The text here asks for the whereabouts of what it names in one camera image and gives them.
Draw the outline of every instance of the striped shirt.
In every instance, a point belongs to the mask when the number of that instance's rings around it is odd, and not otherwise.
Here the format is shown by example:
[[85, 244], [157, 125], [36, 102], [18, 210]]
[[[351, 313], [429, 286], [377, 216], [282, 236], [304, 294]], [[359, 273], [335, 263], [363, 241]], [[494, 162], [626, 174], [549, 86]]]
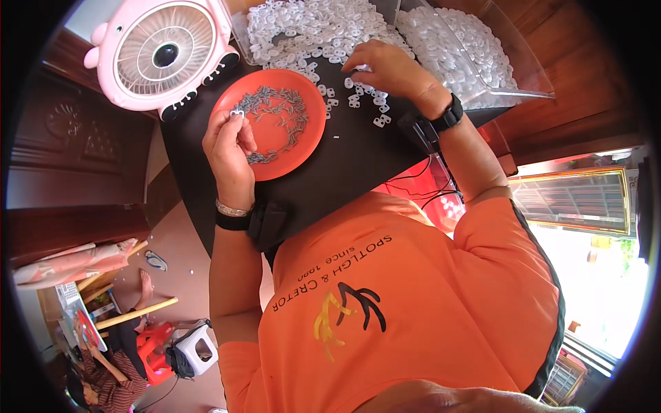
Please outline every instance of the striped shirt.
[[82, 350], [82, 353], [85, 378], [98, 393], [97, 406], [106, 413], [128, 413], [133, 402], [147, 389], [147, 381], [140, 377], [131, 360], [122, 350], [108, 358], [128, 378], [127, 381], [117, 381], [105, 367], [97, 368], [92, 353], [88, 350]]

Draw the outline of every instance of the orange t-shirt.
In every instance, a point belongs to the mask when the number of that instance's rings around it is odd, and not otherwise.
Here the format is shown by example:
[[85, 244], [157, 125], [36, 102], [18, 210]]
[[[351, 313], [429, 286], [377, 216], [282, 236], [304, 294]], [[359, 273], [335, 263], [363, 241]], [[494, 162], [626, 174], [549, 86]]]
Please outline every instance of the orange t-shirt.
[[410, 379], [524, 391], [563, 331], [526, 229], [493, 198], [453, 241], [412, 202], [370, 192], [288, 239], [259, 345], [218, 349], [230, 413], [351, 412]]

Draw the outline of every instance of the finger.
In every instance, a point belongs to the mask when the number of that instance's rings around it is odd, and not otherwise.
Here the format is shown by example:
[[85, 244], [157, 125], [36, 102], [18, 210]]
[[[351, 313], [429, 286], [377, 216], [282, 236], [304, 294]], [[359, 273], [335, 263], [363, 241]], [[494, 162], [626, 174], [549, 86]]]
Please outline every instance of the finger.
[[243, 151], [243, 154], [246, 155], [246, 156], [249, 156], [251, 153], [253, 153], [253, 151], [251, 151], [250, 149], [248, 149], [246, 147], [245, 142], [239, 142], [239, 148], [241, 148], [241, 150]]
[[380, 42], [379, 40], [371, 39], [365, 43], [358, 44], [354, 49], [354, 52], [368, 52], [374, 48], [383, 46], [385, 43]]
[[241, 115], [232, 115], [226, 124], [220, 128], [215, 148], [226, 148], [237, 144], [237, 136], [243, 127], [243, 118]]
[[202, 138], [202, 148], [205, 151], [213, 149], [215, 141], [218, 138], [220, 129], [224, 124], [229, 120], [229, 111], [228, 110], [217, 110], [209, 118], [209, 126], [207, 127], [207, 132]]
[[351, 80], [353, 80], [354, 83], [361, 82], [371, 86], [378, 85], [379, 83], [376, 73], [372, 72], [355, 72], [351, 75]]
[[250, 151], [257, 150], [257, 142], [254, 141], [253, 127], [250, 125], [248, 118], [243, 120], [243, 126], [239, 132], [239, 144], [243, 144], [243, 147]]
[[342, 66], [343, 72], [350, 72], [354, 67], [358, 65], [369, 65], [369, 51], [355, 52], [346, 60], [344, 66]]

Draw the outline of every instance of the black bag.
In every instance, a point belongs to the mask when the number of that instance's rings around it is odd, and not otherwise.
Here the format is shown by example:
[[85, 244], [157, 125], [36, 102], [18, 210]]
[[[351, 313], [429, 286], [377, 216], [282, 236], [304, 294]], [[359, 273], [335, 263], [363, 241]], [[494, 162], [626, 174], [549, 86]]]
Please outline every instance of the black bag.
[[[211, 321], [205, 319], [204, 322], [209, 326], [209, 328], [211, 328]], [[172, 367], [175, 375], [180, 379], [195, 377], [195, 372], [193, 372], [193, 367], [188, 362], [184, 352], [179, 350], [176, 347], [176, 344], [182, 340], [187, 339], [191, 334], [193, 334], [202, 326], [204, 326], [204, 324], [201, 324], [196, 328], [191, 328], [184, 336], [178, 338], [175, 342], [173, 342], [171, 347], [165, 350], [165, 361], [170, 365], [170, 367]]]

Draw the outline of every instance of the orange plate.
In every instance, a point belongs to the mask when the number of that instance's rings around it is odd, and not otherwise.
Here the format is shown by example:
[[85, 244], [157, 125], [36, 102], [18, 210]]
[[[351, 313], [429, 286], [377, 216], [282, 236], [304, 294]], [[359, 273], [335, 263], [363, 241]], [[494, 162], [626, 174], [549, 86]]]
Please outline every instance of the orange plate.
[[251, 112], [246, 113], [253, 127], [257, 151], [263, 155], [266, 155], [270, 149], [278, 151], [278, 158], [274, 161], [251, 165], [257, 181], [278, 178], [300, 166], [317, 147], [326, 126], [326, 105], [317, 87], [303, 75], [285, 69], [260, 70], [242, 77], [220, 96], [212, 113], [216, 110], [234, 109], [247, 93], [254, 94], [262, 85], [278, 90], [285, 88], [298, 91], [305, 103], [308, 121], [303, 133], [298, 135], [298, 143], [289, 151], [281, 151], [280, 149], [287, 143], [287, 129], [276, 124], [282, 121], [280, 116], [288, 120], [290, 115], [285, 110], [279, 115], [267, 113], [259, 122], [255, 122], [256, 115]]

